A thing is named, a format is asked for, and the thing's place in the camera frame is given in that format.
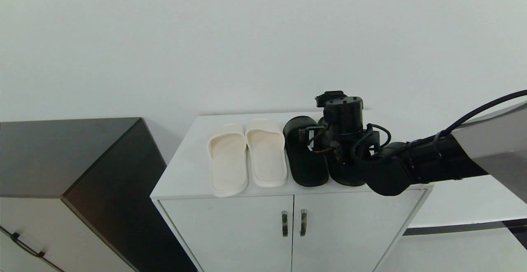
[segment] floor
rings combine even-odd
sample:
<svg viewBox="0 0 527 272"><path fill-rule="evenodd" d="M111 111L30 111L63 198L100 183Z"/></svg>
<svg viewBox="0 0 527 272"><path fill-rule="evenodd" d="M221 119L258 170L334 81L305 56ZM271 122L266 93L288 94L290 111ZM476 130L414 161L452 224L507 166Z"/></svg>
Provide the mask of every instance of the floor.
<svg viewBox="0 0 527 272"><path fill-rule="evenodd" d="M527 267L525 220L429 231L407 232L378 272L524 272Z"/></svg>

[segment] white slipper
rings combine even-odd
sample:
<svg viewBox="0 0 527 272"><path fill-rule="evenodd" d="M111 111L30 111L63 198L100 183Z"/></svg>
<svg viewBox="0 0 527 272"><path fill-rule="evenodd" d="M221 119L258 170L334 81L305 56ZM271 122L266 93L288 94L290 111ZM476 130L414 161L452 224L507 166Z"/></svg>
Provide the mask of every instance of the white slipper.
<svg viewBox="0 0 527 272"><path fill-rule="evenodd" d="M240 124L227 124L212 133L207 149L210 158L211 185L216 197L229 197L247 187L245 135Z"/></svg>
<svg viewBox="0 0 527 272"><path fill-rule="evenodd" d="M271 120L253 119L247 123L245 139L254 183L264 188L283 186L287 181L287 165L282 130Z"/></svg>

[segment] cabinet handle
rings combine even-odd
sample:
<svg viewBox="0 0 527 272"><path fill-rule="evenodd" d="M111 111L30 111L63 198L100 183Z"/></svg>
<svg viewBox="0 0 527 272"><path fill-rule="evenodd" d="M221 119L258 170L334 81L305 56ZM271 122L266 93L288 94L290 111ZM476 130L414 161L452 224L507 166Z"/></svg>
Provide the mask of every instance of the cabinet handle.
<svg viewBox="0 0 527 272"><path fill-rule="evenodd" d="M307 227L307 211L302 209L301 214L301 227L300 227L300 236L305 236L305 228Z"/></svg>
<svg viewBox="0 0 527 272"><path fill-rule="evenodd" d="M18 245L21 249L23 249L28 254L37 257L37 258L43 258L46 254L43 251L39 251L38 253L34 250L32 250L29 246L27 246L24 242L21 242L19 240L20 234L19 233L12 233L11 234L11 240L12 242L15 242L16 245Z"/></svg>
<svg viewBox="0 0 527 272"><path fill-rule="evenodd" d="M50 261L48 261L44 256L46 255L45 252L43 251L40 251L40 252L36 252L34 250L32 250L29 246L27 246L24 242L21 242L19 240L19 237L20 237L20 234L19 233L9 233L6 229L4 229L2 226L0 226L0 232L4 233L6 236L8 236L9 238L11 238L11 240L13 242L15 242L16 245L18 245L21 249L23 249L24 251L26 251L28 254L36 257L36 258L39 258L41 259L41 261L43 261L44 263L46 263L47 265L49 265L50 267L54 268L55 270L57 270L58 272L64 272L64 270L61 270L61 268L55 266L53 263L51 263Z"/></svg>
<svg viewBox="0 0 527 272"><path fill-rule="evenodd" d="M282 211L282 236L287 237L287 212Z"/></svg>

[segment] slide sandal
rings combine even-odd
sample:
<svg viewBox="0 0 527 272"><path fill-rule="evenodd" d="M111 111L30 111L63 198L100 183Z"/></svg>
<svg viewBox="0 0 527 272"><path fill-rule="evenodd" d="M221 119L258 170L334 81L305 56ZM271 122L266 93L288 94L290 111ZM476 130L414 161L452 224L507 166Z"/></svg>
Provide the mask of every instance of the slide sandal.
<svg viewBox="0 0 527 272"><path fill-rule="evenodd" d="M326 126L324 117L318 120L319 126ZM325 152L326 161L328 163L329 175L331 178L344 186L362 186L365 184L363 180L358 178L356 174L352 174L353 169L346 168L346 165L341 164L333 152Z"/></svg>
<svg viewBox="0 0 527 272"><path fill-rule="evenodd" d="M246 125L245 139L254 183L264 188L283 186L287 181L287 165L280 128L271 120L253 119Z"/></svg>
<svg viewBox="0 0 527 272"><path fill-rule="evenodd" d="M236 195L247 187L246 148L243 126L240 124L227 124L212 133L207 150L212 191L216 197Z"/></svg>
<svg viewBox="0 0 527 272"><path fill-rule="evenodd" d="M307 139L301 142L299 130L318 126L308 116L297 116L289 120L284 127L286 151L295 182L301 186L321 186L329 179L326 158L323 153L314 153L307 147Z"/></svg>

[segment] cabinet door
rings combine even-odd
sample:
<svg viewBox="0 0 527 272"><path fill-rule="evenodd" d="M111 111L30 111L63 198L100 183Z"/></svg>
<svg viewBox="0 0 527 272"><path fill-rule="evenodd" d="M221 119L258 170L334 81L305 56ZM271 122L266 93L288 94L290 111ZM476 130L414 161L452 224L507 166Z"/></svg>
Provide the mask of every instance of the cabinet door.
<svg viewBox="0 0 527 272"><path fill-rule="evenodd" d="M181 243L187 244L204 272L291 271L291 195L163 200L161 204L183 238ZM286 237L283 211L287 212Z"/></svg>
<svg viewBox="0 0 527 272"><path fill-rule="evenodd" d="M295 195L292 271L372 272L423 193Z"/></svg>
<svg viewBox="0 0 527 272"><path fill-rule="evenodd" d="M133 271L59 199L2 197L0 209L2 227L66 272Z"/></svg>

